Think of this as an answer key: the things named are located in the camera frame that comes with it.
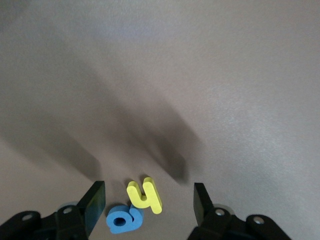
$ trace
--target yellow object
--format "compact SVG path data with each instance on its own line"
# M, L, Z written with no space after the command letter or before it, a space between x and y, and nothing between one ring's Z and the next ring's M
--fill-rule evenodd
M136 181L129 182L128 186L126 187L126 192L128 193L132 205L137 209L146 209L151 207L151 210L154 214L161 213L162 202L154 180L151 177L146 177L143 180L142 188L145 195L142 195Z

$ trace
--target blue object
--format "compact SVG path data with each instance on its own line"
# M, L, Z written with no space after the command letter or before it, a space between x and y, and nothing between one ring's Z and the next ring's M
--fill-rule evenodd
M113 207L106 217L106 224L112 234L130 232L141 227L144 221L144 211L131 205Z

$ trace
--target table surface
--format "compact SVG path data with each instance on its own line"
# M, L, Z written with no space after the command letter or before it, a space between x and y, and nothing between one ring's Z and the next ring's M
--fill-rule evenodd
M95 180L107 209L154 179L140 229L185 240L194 182L245 219L320 237L320 2L5 0L0 223L47 216Z

